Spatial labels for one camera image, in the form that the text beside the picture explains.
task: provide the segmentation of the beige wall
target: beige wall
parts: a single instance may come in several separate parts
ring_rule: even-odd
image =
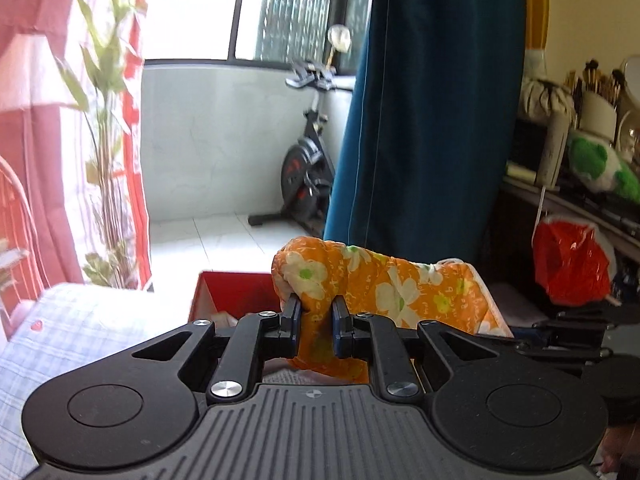
[[[548,76],[558,82],[595,58],[610,72],[640,54],[640,0],[549,0]]]

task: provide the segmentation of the makeup brush holder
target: makeup brush holder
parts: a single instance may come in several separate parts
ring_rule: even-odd
[[[608,142],[616,138],[616,110],[611,104],[594,92],[582,93],[580,109],[580,129],[592,133]]]

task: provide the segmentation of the red plastic bag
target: red plastic bag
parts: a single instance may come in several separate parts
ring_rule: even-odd
[[[584,219],[542,219],[533,237],[533,261],[536,282],[553,303],[563,306],[602,300],[616,274],[611,243]]]

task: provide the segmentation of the black window frame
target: black window frame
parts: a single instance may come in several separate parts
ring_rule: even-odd
[[[329,0],[329,11],[327,16],[327,30],[332,25],[338,23],[343,24],[347,16],[347,5],[349,0]],[[238,59],[236,57],[236,44],[238,43],[238,27],[240,25],[240,12],[242,10],[242,0],[236,0],[234,6],[234,15],[231,21],[231,33],[229,35],[229,48],[226,53],[226,59],[145,59],[145,66],[158,65],[222,65],[222,66],[240,66],[248,68],[269,68],[272,70],[291,70],[290,63],[282,61],[264,61],[260,59]],[[327,38],[324,38],[324,59],[326,59],[331,45]],[[334,66],[339,75],[355,75],[355,70],[340,70],[340,55],[336,53],[334,57]]]

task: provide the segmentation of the bed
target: bed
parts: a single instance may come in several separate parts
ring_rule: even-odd
[[[36,466],[20,424],[34,389],[183,325],[187,317],[149,292],[69,283],[46,290],[0,354],[0,478],[20,479]]]

